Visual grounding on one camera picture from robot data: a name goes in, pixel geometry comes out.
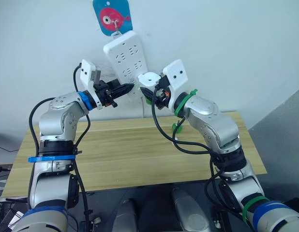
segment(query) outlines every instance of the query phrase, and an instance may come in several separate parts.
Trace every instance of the fish poster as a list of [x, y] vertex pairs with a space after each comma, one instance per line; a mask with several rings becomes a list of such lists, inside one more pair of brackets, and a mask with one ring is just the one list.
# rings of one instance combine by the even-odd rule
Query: fish poster
[[128, 0], [93, 0], [92, 5], [104, 35], [111, 36], [116, 27], [121, 34], [133, 29]]

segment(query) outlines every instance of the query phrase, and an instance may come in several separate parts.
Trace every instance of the white power strip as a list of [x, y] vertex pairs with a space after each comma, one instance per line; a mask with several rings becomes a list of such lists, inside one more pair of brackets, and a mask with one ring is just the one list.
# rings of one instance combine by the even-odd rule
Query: white power strip
[[148, 69], [138, 35], [133, 31], [114, 39], [103, 47], [103, 51], [111, 62], [121, 84], [134, 83], [134, 88], [128, 93], [130, 100], [142, 97], [139, 91], [138, 76], [147, 73]]

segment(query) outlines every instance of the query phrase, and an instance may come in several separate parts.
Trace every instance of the wooden table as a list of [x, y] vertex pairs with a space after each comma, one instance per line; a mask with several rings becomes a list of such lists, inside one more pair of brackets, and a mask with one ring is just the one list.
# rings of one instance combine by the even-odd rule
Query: wooden table
[[[256, 174], [266, 169], [239, 113], [230, 115], [239, 127], [242, 147]], [[160, 117], [162, 128], [171, 134], [175, 116]], [[78, 137], [87, 122], [77, 127]], [[178, 139], [204, 143], [203, 137], [186, 121]], [[198, 150], [194, 146], [183, 146]], [[86, 191], [208, 179], [209, 155], [188, 155], [178, 151], [157, 130], [152, 118], [95, 121], [79, 145], [83, 153], [77, 163]], [[26, 196], [35, 149], [30, 131], [26, 133], [3, 197]]]

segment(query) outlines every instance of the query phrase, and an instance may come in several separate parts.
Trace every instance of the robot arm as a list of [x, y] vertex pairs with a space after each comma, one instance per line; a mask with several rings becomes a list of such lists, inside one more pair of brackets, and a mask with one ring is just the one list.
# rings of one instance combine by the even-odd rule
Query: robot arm
[[270, 201], [245, 158], [236, 123], [219, 111], [217, 105], [189, 93], [187, 75], [181, 60], [163, 69], [162, 75], [148, 72], [138, 76], [141, 91], [149, 100], [158, 89], [156, 106], [168, 107], [178, 117], [185, 117], [204, 137], [207, 146], [222, 157], [214, 160], [222, 179], [219, 187], [226, 205], [242, 213], [243, 220], [258, 232], [297, 232], [299, 213], [286, 205]]
[[31, 210], [17, 223], [14, 232], [67, 231], [66, 209], [77, 204], [79, 193], [77, 177], [70, 173], [78, 153], [74, 145], [77, 123], [94, 108], [116, 107], [114, 99], [134, 86], [120, 85], [117, 79], [105, 83], [100, 80], [100, 73], [94, 64], [82, 60], [81, 81], [86, 90], [54, 98], [41, 116], [39, 154], [29, 158], [34, 163]]

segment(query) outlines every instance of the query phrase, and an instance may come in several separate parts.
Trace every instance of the green ring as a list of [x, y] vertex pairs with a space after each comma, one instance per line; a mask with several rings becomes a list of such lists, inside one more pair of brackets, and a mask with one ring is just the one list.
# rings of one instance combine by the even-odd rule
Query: green ring
[[254, 203], [256, 203], [256, 202], [258, 202], [258, 201], [260, 201], [260, 200], [269, 200], [269, 199], [266, 198], [266, 197], [264, 197], [264, 196], [258, 196], [258, 197], [255, 197], [255, 198], [249, 200], [249, 201], [245, 204], [245, 206], [244, 206], [244, 208], [243, 208], [243, 210], [242, 210], [242, 219], [243, 219], [243, 221], [245, 222], [246, 225], [248, 225], [247, 222], [246, 222], [246, 214], [247, 214], [247, 210], [248, 210]]
[[193, 95], [196, 95], [196, 92], [198, 91], [198, 89], [194, 89], [193, 91], [190, 92], [189, 95], [187, 95], [179, 104], [179, 106], [177, 107], [177, 109], [174, 112], [174, 115], [177, 117], [180, 110], [184, 107], [185, 103], [188, 101], [188, 99], [190, 99]]

